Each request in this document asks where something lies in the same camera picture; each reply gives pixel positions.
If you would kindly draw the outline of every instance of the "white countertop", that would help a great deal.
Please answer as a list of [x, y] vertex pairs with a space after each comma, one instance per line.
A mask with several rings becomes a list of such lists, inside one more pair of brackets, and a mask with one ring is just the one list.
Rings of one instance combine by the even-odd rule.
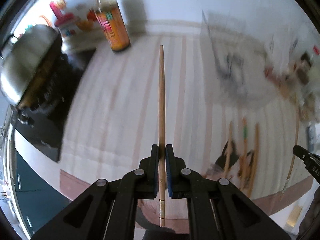
[[[230, 121], [237, 153], [242, 153], [245, 116], [248, 151], [254, 148], [255, 124], [258, 122], [260, 126], [252, 199], [282, 190], [295, 138], [294, 106], [279, 97], [273, 85], [264, 79], [264, 61], [259, 58], [262, 54], [253, 57], [246, 66], [249, 68], [246, 74], [259, 76], [255, 82], [249, 77], [250, 85], [258, 86], [256, 91], [269, 90], [265, 93], [266, 100], [261, 101], [262, 107], [219, 103], [215, 97], [221, 91], [211, 70], [212, 55], [202, 53], [197, 35], [136, 36], [132, 38], [132, 46], [121, 53], [113, 53], [107, 41], [99, 43], [69, 111], [60, 162], [50, 160], [16, 132], [16, 148], [26, 162], [60, 192], [60, 170], [92, 184], [100, 178], [120, 179], [137, 168], [158, 141], [160, 44], [164, 45], [166, 75], [166, 143], [173, 144], [175, 155], [183, 158], [187, 167], [206, 174], [228, 140]], [[303, 124], [298, 144], [306, 147]], [[298, 160], [288, 186], [308, 176], [303, 162]], [[171, 205], [177, 206], [168, 201], [166, 209]], [[169, 218], [186, 216], [174, 209], [166, 214]]]

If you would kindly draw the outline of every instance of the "orange bottle label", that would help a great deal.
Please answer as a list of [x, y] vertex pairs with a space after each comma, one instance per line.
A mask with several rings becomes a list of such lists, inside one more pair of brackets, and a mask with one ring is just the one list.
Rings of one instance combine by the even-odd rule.
[[108, 12], [97, 13], [98, 22], [113, 50], [121, 50], [130, 44], [127, 30], [116, 6]]

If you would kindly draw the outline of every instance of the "glass bottle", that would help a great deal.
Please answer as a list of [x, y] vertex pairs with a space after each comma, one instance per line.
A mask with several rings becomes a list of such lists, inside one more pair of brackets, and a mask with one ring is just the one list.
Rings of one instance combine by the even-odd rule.
[[97, 0], [97, 20], [113, 51], [130, 45], [130, 39], [120, 13], [117, 0]]

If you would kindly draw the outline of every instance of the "cooktop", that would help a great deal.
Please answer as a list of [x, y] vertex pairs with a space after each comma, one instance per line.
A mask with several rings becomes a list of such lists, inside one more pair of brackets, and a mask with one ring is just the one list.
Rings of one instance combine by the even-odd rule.
[[24, 109], [16, 122], [16, 130], [55, 162], [60, 158], [63, 128], [73, 97], [94, 53], [95, 49], [63, 54], [40, 96], [41, 103]]

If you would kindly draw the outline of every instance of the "chopstick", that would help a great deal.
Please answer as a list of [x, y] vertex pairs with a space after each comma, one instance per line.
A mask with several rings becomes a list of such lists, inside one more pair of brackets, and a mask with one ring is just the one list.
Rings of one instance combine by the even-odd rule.
[[246, 157], [247, 157], [247, 151], [248, 151], [248, 128], [247, 128], [247, 119], [244, 117], [242, 119], [243, 124], [243, 140], [244, 140], [244, 150], [242, 155], [242, 175], [241, 175], [241, 191], [244, 190], [245, 181], [247, 177], [247, 163], [246, 163]]
[[160, 197], [160, 227], [164, 227], [165, 217], [165, 87], [164, 87], [164, 52], [160, 46], [159, 61], [159, 197]]
[[256, 176], [257, 165], [258, 165], [258, 154], [259, 154], [259, 123], [256, 123], [255, 135], [254, 135], [253, 162], [252, 162], [251, 174], [250, 174], [250, 184], [249, 184], [249, 190], [248, 190], [248, 198], [251, 197], [254, 178]]
[[228, 138], [228, 146], [227, 146], [227, 157], [226, 163], [224, 165], [223, 177], [226, 178], [229, 172], [230, 165], [230, 155], [232, 153], [232, 122], [229, 124], [229, 138]]
[[[294, 145], [298, 145], [298, 136], [299, 136], [299, 103], [297, 101], [296, 103], [296, 110], [297, 110], [297, 115], [296, 115], [296, 135], [295, 135], [295, 138], [294, 138]], [[288, 172], [288, 176], [287, 176], [287, 179], [285, 181], [285, 184], [284, 184], [284, 187], [283, 187], [283, 190], [281, 192], [281, 197], [280, 197], [280, 200], [282, 200], [282, 197], [284, 195], [284, 192], [286, 191], [287, 189], [287, 186], [288, 186], [288, 183], [289, 183], [289, 179], [291, 177], [291, 173], [292, 173], [292, 169], [293, 169], [293, 165], [294, 165], [294, 159], [295, 159], [295, 155], [292, 154], [292, 159], [291, 159], [291, 164], [290, 164], [290, 168], [289, 168], [289, 172]]]

